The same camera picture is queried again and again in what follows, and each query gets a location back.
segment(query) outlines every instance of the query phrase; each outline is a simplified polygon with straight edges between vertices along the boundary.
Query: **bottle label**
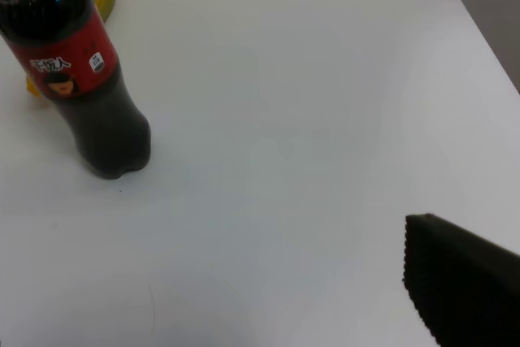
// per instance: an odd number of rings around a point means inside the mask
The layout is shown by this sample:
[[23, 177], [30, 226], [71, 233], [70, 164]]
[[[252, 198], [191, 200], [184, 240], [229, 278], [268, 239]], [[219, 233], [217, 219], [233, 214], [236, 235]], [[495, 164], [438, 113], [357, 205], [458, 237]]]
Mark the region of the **bottle label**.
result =
[[80, 31], [60, 42], [38, 47], [7, 44], [40, 92], [53, 100], [96, 89], [118, 62], [97, 10]]

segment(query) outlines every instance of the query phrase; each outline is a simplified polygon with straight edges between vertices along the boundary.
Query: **cartoon face on label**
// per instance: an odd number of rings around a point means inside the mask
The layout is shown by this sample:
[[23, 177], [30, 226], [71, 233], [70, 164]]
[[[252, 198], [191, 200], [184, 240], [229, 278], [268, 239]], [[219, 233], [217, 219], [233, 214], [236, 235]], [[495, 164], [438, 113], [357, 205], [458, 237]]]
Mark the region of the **cartoon face on label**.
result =
[[74, 77], [67, 73], [50, 72], [45, 76], [43, 81], [49, 86], [51, 91], [63, 97], [80, 91]]

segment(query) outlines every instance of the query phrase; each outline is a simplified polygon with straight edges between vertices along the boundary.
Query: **cola bottle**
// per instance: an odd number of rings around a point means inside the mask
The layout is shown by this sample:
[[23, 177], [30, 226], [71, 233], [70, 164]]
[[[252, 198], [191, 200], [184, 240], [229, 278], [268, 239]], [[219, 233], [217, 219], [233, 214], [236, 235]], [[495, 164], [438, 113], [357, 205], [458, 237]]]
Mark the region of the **cola bottle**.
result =
[[106, 178], [150, 160], [150, 126], [124, 83], [93, 0], [0, 0], [0, 35]]

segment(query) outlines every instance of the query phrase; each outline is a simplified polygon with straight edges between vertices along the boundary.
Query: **black object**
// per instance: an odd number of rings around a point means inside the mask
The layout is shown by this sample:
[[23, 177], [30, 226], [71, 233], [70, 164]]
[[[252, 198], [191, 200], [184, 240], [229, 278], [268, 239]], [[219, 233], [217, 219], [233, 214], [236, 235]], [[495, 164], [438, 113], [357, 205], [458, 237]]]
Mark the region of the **black object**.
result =
[[[21, 50], [50, 47], [77, 37], [77, 33], [84, 31], [82, 29], [87, 24], [92, 24], [95, 12], [93, 0], [0, 0], [0, 33], [12, 49], [13, 45], [21, 47]], [[92, 80], [102, 77], [101, 70], [109, 72], [103, 80], [99, 79], [101, 81], [95, 89], [78, 92], [78, 80], [71, 77], [71, 87], [55, 86], [54, 95], [45, 95], [68, 122], [78, 150], [94, 170], [106, 178], [118, 178], [126, 171], [144, 168], [150, 160], [150, 126], [128, 94], [117, 54], [114, 51], [111, 53], [111, 67], [105, 61], [93, 66], [92, 71], [89, 69], [89, 72], [95, 73], [90, 76]], [[82, 71], [85, 67], [91, 67], [88, 57], [81, 62], [67, 61], [71, 60], [63, 56], [43, 63], [50, 67], [62, 67], [61, 72], [69, 72], [71, 76], [74, 76], [71, 69], [78, 67], [77, 64], [83, 67]], [[33, 75], [38, 76], [45, 69], [39, 71], [34, 71]], [[43, 79], [43, 83], [46, 82], [52, 80]]]
[[434, 215], [411, 215], [403, 281], [442, 347], [520, 346], [516, 254]]

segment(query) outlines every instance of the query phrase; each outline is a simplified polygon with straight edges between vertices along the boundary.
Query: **white tabletop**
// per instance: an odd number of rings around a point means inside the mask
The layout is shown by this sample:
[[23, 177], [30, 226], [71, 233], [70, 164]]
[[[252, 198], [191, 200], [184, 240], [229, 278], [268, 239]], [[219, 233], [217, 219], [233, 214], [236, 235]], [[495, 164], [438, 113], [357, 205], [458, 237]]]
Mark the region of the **white tabletop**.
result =
[[0, 46], [2, 347], [434, 346], [404, 217], [520, 252], [520, 97], [459, 0], [118, 0], [98, 179]]

